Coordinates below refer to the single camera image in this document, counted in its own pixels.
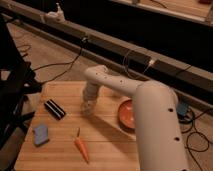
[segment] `spray bottle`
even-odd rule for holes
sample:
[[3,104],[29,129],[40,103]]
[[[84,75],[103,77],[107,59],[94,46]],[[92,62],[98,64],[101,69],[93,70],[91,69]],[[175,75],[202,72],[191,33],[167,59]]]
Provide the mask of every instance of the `spray bottle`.
[[59,3],[56,3],[56,5],[57,5],[57,9],[58,9],[58,11],[57,11],[57,13],[58,13],[58,20],[60,22],[64,22],[65,21],[64,12],[62,11]]

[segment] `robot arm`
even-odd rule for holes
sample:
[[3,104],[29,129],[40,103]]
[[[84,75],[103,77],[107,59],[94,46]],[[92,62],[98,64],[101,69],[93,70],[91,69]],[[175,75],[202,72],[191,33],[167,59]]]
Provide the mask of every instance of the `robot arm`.
[[96,100],[101,85],[132,98],[141,171],[189,171],[175,92],[158,81],[142,82],[107,71],[103,65],[85,71],[84,101]]

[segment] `cable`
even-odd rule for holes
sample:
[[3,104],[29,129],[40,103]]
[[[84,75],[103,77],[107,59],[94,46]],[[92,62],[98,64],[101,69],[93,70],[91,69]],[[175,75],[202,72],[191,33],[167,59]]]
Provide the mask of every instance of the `cable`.
[[62,75],[64,75],[65,73],[67,73],[69,70],[71,70],[72,67],[73,67],[73,65],[74,65],[74,63],[75,63],[75,61],[80,57],[80,55],[81,55],[81,53],[82,53],[82,49],[83,49],[83,47],[81,46],[81,48],[80,48],[80,50],[79,50],[79,53],[78,53],[78,55],[75,57],[75,59],[72,60],[71,62],[68,62],[68,63],[67,63],[67,64],[70,65],[68,69],[66,69],[66,70],[63,71],[62,73],[56,75],[55,77],[53,77],[53,78],[51,78],[51,79],[49,79],[49,80],[47,80],[47,81],[43,81],[42,84],[44,84],[44,83],[46,83],[46,82],[49,82],[49,81],[53,81],[53,80],[57,79],[58,77],[61,77]]
[[85,37],[81,40],[82,41],[82,45],[80,47],[80,50],[78,52],[78,54],[76,55],[76,57],[70,61],[70,62],[63,62],[63,63],[53,63],[53,64],[47,64],[47,65],[43,65],[43,66],[40,66],[38,68],[35,68],[33,71],[37,71],[37,70],[40,70],[40,69],[43,69],[43,68],[47,68],[47,67],[51,67],[51,66],[57,66],[57,65],[70,65],[65,71],[63,71],[62,73],[56,75],[55,77],[47,80],[47,81],[43,81],[41,82],[42,84],[46,83],[46,82],[49,82],[49,81],[53,81],[55,79],[57,79],[58,77],[64,75],[66,72],[68,72],[69,70],[72,69],[74,63],[76,62],[76,60],[80,57],[81,53],[82,53],[82,50],[83,50],[83,45],[86,44],[88,42],[88,38],[86,38],[85,40]]
[[185,69],[182,69],[182,70],[178,71],[178,72],[174,75],[174,77],[176,78],[178,75],[180,75],[180,74],[183,73],[183,72],[186,72],[186,71],[189,70],[191,67],[192,67],[192,65],[189,65],[189,66],[186,67]]
[[159,5],[162,6],[163,8],[167,8],[166,5],[164,5],[163,3],[161,3],[161,2],[159,2],[159,1],[157,1],[157,0],[150,0],[150,1],[159,4]]
[[[188,133],[190,132],[192,129],[194,129],[193,132],[190,132],[189,135],[187,136],[186,139],[186,149],[188,150],[190,156],[192,157],[192,159],[194,160],[194,162],[196,163],[196,165],[198,166],[198,168],[203,171],[203,168],[201,167],[201,165],[199,164],[199,162],[197,161],[197,159],[195,158],[195,156],[193,155],[193,152],[206,152],[209,147],[210,144],[213,145],[213,143],[207,138],[207,136],[205,134],[203,134],[202,132],[198,131],[198,129],[196,128],[196,120],[198,118],[200,118],[201,116],[203,116],[205,113],[207,113],[208,111],[213,110],[212,108],[207,109],[206,111],[202,112],[201,114],[199,114],[197,117],[195,116],[194,111],[189,108],[188,113],[186,115],[187,119],[186,120],[179,120],[181,124],[191,124],[190,128],[182,133]],[[190,138],[192,138],[195,135],[199,135],[199,137],[201,137],[205,142],[206,142],[206,147],[203,149],[195,149],[190,147]]]
[[[124,58],[123,58],[122,64],[123,64],[123,67],[124,67],[124,71],[125,71],[125,73],[127,74],[127,76],[128,76],[129,78],[131,78],[131,79],[137,80],[137,79],[140,78],[140,76],[134,77],[133,75],[130,74],[130,72],[129,72],[130,59],[128,58],[128,56],[129,56],[130,53],[132,53],[133,51],[138,50],[138,49],[141,49],[141,48],[142,48],[142,47],[135,48],[135,49],[129,49],[129,50],[127,51],[127,53],[124,55]],[[148,63],[148,65],[147,65],[147,67],[146,67],[146,68],[144,69],[144,71],[142,72],[142,74],[145,74],[145,72],[146,72],[151,66],[153,66],[153,65],[155,64],[155,62],[156,62],[156,59],[152,59],[152,58],[151,58],[150,61],[149,61],[149,63]]]
[[204,112],[202,112],[202,113],[200,113],[198,116],[196,116],[194,120],[200,118],[201,116],[203,116],[204,114],[206,114],[207,112],[209,112],[209,111],[211,111],[211,110],[213,110],[213,108],[209,108],[209,109],[205,110]]

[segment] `orange bowl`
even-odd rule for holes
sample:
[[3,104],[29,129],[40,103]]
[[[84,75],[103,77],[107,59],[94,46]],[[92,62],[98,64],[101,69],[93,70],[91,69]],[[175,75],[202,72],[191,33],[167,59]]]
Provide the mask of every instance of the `orange bowl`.
[[118,108],[119,121],[126,127],[134,129],[134,118],[132,111],[132,100],[126,100]]

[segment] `orange carrot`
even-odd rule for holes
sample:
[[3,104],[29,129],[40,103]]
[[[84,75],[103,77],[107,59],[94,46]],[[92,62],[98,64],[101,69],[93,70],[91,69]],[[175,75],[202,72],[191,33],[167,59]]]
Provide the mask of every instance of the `orange carrot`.
[[75,139],[74,143],[75,143],[76,147],[78,148],[78,150],[81,152],[85,161],[89,164],[89,153],[87,151],[85,142],[81,138],[79,138],[79,134],[80,134],[80,128],[78,131],[78,136]]

